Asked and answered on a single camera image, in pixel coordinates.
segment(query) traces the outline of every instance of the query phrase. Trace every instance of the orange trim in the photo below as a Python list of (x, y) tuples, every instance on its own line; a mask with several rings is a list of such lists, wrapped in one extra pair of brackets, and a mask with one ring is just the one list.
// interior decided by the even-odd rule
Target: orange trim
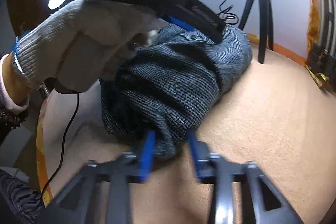
[[(248, 38), (249, 38), (249, 40), (252, 44), (259, 45), (259, 37), (257, 35), (247, 33), (247, 36), (248, 36)], [(276, 43), (274, 43), (273, 49), (274, 49), (275, 52), (277, 52), (277, 53), (279, 53), (283, 56), (286, 56), (287, 58), (293, 60), (295, 63), (298, 63), (301, 66), (305, 65), (306, 59), (303, 58), (302, 56), (299, 56), (295, 52), (292, 52), (291, 50), (289, 50), (285, 47), (282, 47), (281, 45), (276, 44)]]
[[(43, 150), (43, 128), (42, 128), (43, 119), (47, 109), (46, 105), (47, 100), (44, 100), (41, 106), (39, 122), (37, 124), (37, 134), (36, 134), (36, 165), (37, 165), (37, 176), (39, 178), (41, 191), (44, 185), (48, 182), (48, 173), (45, 164), (44, 150)], [(45, 206), (47, 206), (52, 201), (53, 193), (51, 192), (50, 186), (47, 187), (46, 191), (43, 194), (42, 199)]]

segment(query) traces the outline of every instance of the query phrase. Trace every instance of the power cord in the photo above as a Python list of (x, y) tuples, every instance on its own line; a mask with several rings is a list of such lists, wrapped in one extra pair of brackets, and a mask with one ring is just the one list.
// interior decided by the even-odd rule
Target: power cord
[[(239, 17), (234, 14), (234, 13), (229, 13), (229, 11), (233, 8), (233, 5), (230, 5), (226, 9), (222, 10), (222, 5), (226, 2), (227, 0), (224, 0), (220, 6), (219, 10), (220, 12), (217, 14), (226, 24), (228, 25), (236, 25), (239, 22)], [(226, 22), (227, 20), (236, 20), (234, 23), (232, 22)]]
[(44, 192), (46, 191), (48, 185), (50, 184), (50, 182), (53, 180), (53, 178), (57, 175), (58, 171), (61, 169), (62, 167), (62, 164), (63, 164), (63, 158), (64, 158), (64, 146), (65, 146), (65, 138), (67, 136), (67, 133), (68, 133), (68, 130), (69, 130), (69, 127), (71, 126), (71, 123), (72, 121), (74, 120), (76, 114), (77, 114), (77, 111), (78, 111), (78, 107), (79, 107), (79, 93), (77, 93), (77, 106), (76, 106), (76, 109), (75, 109), (75, 112), (73, 113), (66, 129), (64, 130), (64, 134), (63, 134), (63, 140), (62, 140), (62, 151), (61, 151), (61, 159), (59, 161), (59, 165), (56, 169), (56, 171), (53, 173), (53, 175), (50, 177), (50, 179), (47, 181), (47, 183), (44, 185), (43, 189), (42, 189), (42, 192), (41, 192), (41, 196), (43, 197), (43, 194)]

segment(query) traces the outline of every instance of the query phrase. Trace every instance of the gray garment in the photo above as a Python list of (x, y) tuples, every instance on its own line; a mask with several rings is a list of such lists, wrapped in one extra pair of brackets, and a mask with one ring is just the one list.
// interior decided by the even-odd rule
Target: gray garment
[(115, 136), (156, 132), (155, 155), (174, 157), (252, 59), (244, 32), (227, 25), (220, 44), (200, 31), (166, 24), (155, 45), (139, 49), (114, 81), (101, 80), (102, 119)]

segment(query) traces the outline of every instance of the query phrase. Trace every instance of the black tripod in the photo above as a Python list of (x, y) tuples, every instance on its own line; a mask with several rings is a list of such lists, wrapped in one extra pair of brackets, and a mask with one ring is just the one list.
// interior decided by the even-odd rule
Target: black tripod
[[(247, 0), (244, 8), (241, 21), (239, 23), (239, 29), (243, 30), (247, 21), (247, 18), (251, 12), (252, 4), (254, 0)], [(259, 0), (259, 15), (260, 15), (260, 41), (259, 41), (259, 53), (258, 61), (263, 64), (266, 53), (266, 42), (268, 36), (268, 47), (273, 50), (273, 14), (271, 0)]]

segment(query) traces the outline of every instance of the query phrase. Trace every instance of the knit glove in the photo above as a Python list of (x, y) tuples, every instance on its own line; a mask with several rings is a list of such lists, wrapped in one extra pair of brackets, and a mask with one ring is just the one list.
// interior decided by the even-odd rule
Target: knit glove
[(148, 43), (158, 20), (150, 9), (111, 1), (75, 0), (16, 43), (12, 66), (33, 88), (48, 77), (86, 91), (105, 66), (115, 71)]

